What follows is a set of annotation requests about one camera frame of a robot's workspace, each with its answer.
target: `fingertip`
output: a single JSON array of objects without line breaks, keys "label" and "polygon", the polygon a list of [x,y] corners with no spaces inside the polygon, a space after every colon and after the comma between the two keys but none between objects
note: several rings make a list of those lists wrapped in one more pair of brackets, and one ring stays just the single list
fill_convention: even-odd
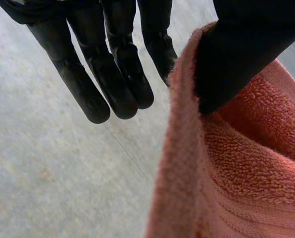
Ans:
[{"label": "fingertip", "polygon": [[130,75],[129,87],[138,103],[139,109],[147,109],[154,102],[154,94],[151,89],[148,79],[144,74]]}]

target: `towel fold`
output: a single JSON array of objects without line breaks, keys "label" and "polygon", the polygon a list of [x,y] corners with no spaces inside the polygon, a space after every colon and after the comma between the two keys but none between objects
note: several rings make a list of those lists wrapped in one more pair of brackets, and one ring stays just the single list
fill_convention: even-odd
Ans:
[{"label": "towel fold", "polygon": [[295,81],[275,60],[201,117],[195,56],[212,26],[194,31],[170,75],[146,238],[295,238]]}]

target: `towel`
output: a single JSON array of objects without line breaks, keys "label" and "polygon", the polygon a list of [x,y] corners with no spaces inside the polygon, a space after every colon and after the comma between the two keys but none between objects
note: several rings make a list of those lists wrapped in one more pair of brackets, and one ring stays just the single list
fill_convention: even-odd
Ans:
[{"label": "towel", "polygon": [[195,55],[212,26],[194,31],[169,77],[146,238],[295,238],[295,80],[275,60],[202,117]]}]

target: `robotic hand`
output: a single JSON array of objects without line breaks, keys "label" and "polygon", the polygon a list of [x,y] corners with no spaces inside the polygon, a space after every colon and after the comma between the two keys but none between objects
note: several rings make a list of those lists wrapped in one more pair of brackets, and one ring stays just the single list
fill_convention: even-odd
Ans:
[{"label": "robotic hand", "polygon": [[[138,0],[138,4],[145,46],[165,81],[177,58],[166,31],[172,0]],[[195,94],[203,115],[228,103],[295,41],[295,0],[214,0],[214,4],[219,20],[202,37],[196,59]],[[131,118],[137,108],[153,103],[132,42],[135,0],[0,0],[0,6],[15,21],[28,25],[90,121],[106,121],[110,110],[80,64],[66,20],[118,117]],[[104,19],[112,55],[105,44]]]},{"label": "robotic hand", "polygon": [[[145,46],[166,83],[177,58],[167,34],[172,0],[138,0],[138,4]],[[153,92],[132,40],[136,0],[0,0],[0,6],[28,26],[91,122],[107,121],[110,109],[78,59],[67,22],[119,118],[129,119],[152,105]],[[104,22],[112,54],[105,43]]]}]

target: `concrete floor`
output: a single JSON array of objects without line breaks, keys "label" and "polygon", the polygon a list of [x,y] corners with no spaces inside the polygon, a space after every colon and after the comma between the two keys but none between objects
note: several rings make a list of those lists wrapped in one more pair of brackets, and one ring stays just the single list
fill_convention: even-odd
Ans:
[{"label": "concrete floor", "polygon": [[[211,0],[174,0],[177,52],[213,20]],[[169,100],[140,32],[137,14],[134,40],[155,103],[94,125],[26,27],[0,9],[0,238],[143,236]],[[279,59],[295,77],[295,43]]]}]

